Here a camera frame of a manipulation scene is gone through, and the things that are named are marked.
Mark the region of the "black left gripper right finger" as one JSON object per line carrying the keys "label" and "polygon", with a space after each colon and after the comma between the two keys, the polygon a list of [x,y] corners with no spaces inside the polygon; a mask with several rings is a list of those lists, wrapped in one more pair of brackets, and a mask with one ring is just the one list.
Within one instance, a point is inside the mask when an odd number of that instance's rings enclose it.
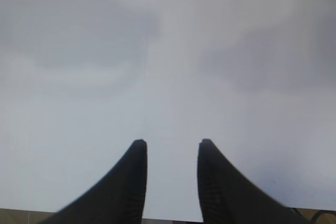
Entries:
{"label": "black left gripper right finger", "polygon": [[210,139],[199,144],[197,189],[204,223],[308,223],[250,182]]}

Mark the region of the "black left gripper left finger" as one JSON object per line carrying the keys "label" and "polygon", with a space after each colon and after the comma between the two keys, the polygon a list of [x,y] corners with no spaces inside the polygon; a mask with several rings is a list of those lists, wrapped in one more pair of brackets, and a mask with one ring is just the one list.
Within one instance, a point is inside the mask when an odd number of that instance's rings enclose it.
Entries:
{"label": "black left gripper left finger", "polygon": [[135,140],[101,180],[43,223],[141,223],[147,174],[147,144]]}

